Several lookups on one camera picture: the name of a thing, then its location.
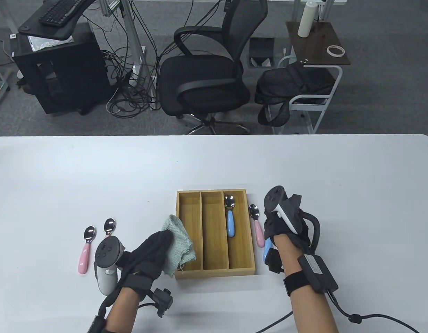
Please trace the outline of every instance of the hand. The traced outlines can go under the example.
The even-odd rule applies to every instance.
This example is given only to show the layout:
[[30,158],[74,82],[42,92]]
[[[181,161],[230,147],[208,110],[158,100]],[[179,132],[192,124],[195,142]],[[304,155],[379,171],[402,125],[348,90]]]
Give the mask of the hand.
[[161,275],[166,252],[174,240],[170,230],[159,231],[146,239],[132,252],[125,251],[117,266],[122,269],[122,287],[128,287],[140,296],[142,301],[152,283]]
[[301,249],[303,253],[312,252],[310,249],[311,241],[308,237],[309,229],[304,219],[301,219],[302,232],[300,234],[295,234],[286,225],[285,221],[277,215],[277,212],[268,213],[265,211],[265,215],[265,239],[271,238],[272,243],[276,245],[274,242],[274,236],[286,234],[293,245]]

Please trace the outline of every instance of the black bag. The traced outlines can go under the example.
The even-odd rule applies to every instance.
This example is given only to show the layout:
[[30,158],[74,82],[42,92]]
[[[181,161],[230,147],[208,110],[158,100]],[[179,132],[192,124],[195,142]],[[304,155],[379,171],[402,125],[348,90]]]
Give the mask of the black bag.
[[[294,62],[285,68],[265,71],[257,81],[254,101],[263,105],[258,115],[260,125],[281,127],[289,120],[289,101],[298,95],[327,95],[333,89],[335,79],[327,68],[305,68]],[[294,103],[320,104],[322,100],[301,98]],[[268,120],[268,105],[283,103],[277,116]]]

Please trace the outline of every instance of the green cloth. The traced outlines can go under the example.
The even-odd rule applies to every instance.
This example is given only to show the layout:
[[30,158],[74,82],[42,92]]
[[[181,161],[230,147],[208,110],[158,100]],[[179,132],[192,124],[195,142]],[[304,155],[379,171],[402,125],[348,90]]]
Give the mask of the green cloth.
[[196,260],[195,251],[185,226],[175,215],[169,215],[161,228],[161,231],[163,230],[171,230],[174,234],[174,241],[168,250],[163,266],[163,272],[166,275],[174,276],[178,268],[182,268],[187,262]]

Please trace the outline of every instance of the chair backrest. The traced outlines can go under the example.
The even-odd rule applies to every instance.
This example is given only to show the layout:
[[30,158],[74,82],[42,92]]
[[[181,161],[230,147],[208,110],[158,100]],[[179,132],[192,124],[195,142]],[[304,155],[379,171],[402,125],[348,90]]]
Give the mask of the chair backrest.
[[222,24],[224,46],[234,61],[235,71],[251,35],[268,14],[267,0],[233,0]]

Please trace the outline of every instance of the black computer case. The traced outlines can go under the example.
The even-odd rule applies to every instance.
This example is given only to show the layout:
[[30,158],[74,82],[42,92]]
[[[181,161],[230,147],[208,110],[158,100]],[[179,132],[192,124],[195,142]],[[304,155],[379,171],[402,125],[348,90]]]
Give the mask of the black computer case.
[[92,28],[77,24],[71,43],[34,52],[28,36],[11,36],[13,59],[24,75],[26,92],[36,96],[46,113],[67,110],[87,112],[109,100],[106,63]]

